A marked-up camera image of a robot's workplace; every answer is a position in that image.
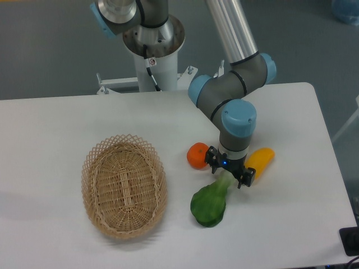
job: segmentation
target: woven basket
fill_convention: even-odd
[[[89,219],[102,233],[119,239],[143,235],[167,204],[165,173],[155,149],[130,134],[97,144],[82,168],[82,196]]]

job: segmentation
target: gray floor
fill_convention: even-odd
[[[102,79],[135,76],[120,39],[108,40],[94,20],[93,0],[0,3],[0,99],[91,95]],[[201,0],[170,0],[186,29],[179,71],[213,74],[225,58]],[[242,0],[260,51],[277,63],[273,83],[314,85],[330,136],[357,109],[359,27],[331,14],[330,0]],[[349,196],[359,196],[359,128],[334,145]]]

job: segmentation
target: blue joint cap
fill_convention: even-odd
[[[111,29],[107,26],[107,24],[104,22],[104,20],[102,19],[101,17],[101,14],[100,12],[97,10],[96,8],[96,4],[95,3],[92,3],[90,5],[90,8],[93,12],[93,14],[95,15],[96,17],[96,20],[97,22],[99,23],[102,31],[105,33],[105,35],[108,37],[108,38],[115,38],[116,35],[111,31]]]
[[[234,99],[222,110],[223,127],[233,136],[245,138],[256,128],[257,111],[248,101]]]
[[[359,26],[359,1],[332,0],[332,13],[346,24]]]
[[[188,88],[188,96],[192,102],[197,106],[198,96],[201,93],[203,86],[211,79],[208,75],[201,75],[194,79]]]
[[[268,84],[277,75],[277,67],[275,65],[275,62],[271,59],[270,55],[266,53],[261,53],[260,55],[264,58],[265,63],[267,65],[267,79],[265,83]]]

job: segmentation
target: gray joint housing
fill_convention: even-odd
[[[223,126],[222,111],[232,99],[241,99],[246,94],[262,87],[267,77],[267,67],[260,54],[232,65],[225,75],[212,78],[204,85],[197,100],[197,107],[220,130],[219,142],[229,151],[242,151],[251,137],[239,138],[231,135]]]
[[[105,2],[112,2],[112,5],[122,5],[122,2],[130,2],[129,0],[104,0]],[[163,25],[168,20],[168,0],[132,0],[136,2],[136,12],[134,16],[127,22],[115,23],[106,18],[104,14],[102,17],[107,26],[114,33],[119,35],[137,25],[143,27],[156,28]]]

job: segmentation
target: green vegetable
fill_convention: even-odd
[[[199,224],[214,227],[222,221],[227,189],[235,181],[233,175],[224,170],[215,182],[201,188],[193,195],[191,212]]]

